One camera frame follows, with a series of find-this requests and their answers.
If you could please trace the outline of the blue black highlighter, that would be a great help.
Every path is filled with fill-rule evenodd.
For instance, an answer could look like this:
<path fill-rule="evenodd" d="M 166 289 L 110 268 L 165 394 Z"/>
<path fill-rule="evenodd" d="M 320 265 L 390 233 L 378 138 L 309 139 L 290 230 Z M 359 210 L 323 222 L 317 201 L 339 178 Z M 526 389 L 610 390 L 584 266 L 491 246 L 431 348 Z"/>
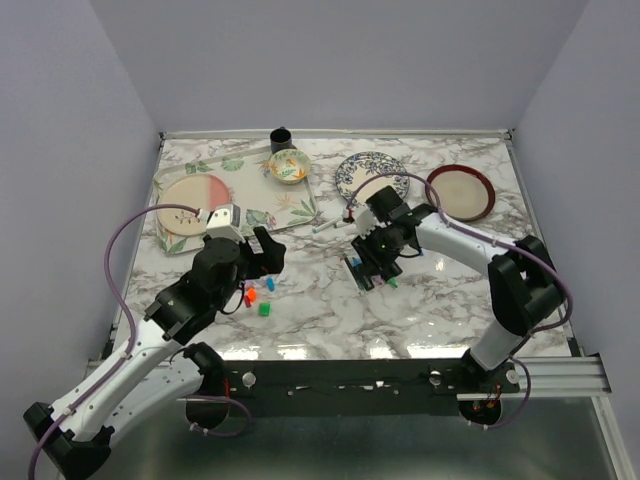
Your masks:
<path fill-rule="evenodd" d="M 374 265 L 368 261 L 362 261 L 359 258 L 353 257 L 351 259 L 354 273 L 357 280 L 362 286 L 365 292 L 371 291 L 374 288 L 373 276 L 376 274 Z"/>

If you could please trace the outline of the green highlighter cap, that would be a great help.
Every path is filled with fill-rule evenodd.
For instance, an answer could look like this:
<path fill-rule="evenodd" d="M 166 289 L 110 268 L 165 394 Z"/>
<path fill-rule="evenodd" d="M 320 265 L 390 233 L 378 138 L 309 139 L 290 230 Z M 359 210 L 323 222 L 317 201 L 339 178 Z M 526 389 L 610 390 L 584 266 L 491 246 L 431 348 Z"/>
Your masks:
<path fill-rule="evenodd" d="M 268 302 L 260 303 L 258 313 L 261 317 L 268 317 L 271 313 L 271 304 Z"/>

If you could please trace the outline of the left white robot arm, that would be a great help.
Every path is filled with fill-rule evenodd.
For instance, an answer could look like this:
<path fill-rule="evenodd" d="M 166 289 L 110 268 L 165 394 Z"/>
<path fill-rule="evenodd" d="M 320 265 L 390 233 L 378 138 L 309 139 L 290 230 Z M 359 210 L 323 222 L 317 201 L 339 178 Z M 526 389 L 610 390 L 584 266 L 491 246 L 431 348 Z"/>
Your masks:
<path fill-rule="evenodd" d="M 104 462 L 110 452 L 104 423 L 145 374 L 212 324 L 244 281 L 282 271 L 285 246 L 262 227 L 254 234 L 259 253 L 244 238 L 206 237 L 191 269 L 157 294 L 125 344 L 65 396 L 25 412 L 36 451 L 65 478 L 86 479 Z"/>

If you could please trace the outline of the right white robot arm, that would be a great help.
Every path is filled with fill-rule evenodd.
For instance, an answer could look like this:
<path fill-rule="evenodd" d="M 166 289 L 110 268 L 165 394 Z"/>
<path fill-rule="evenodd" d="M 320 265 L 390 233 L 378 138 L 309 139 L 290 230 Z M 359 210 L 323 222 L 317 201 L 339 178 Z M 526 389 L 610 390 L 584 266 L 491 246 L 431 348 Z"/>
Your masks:
<path fill-rule="evenodd" d="M 345 219 L 357 229 L 351 245 L 359 261 L 349 270 L 364 291 L 373 289 L 376 277 L 389 282 L 401 274 L 397 260 L 405 248 L 440 253 L 487 278 L 494 319 L 463 354 L 459 370 L 462 384 L 471 391 L 493 384 L 496 369 L 542 321 L 570 302 L 546 246 L 535 236 L 491 237 L 433 205 L 409 207 L 390 186 L 364 205 L 347 209 Z"/>

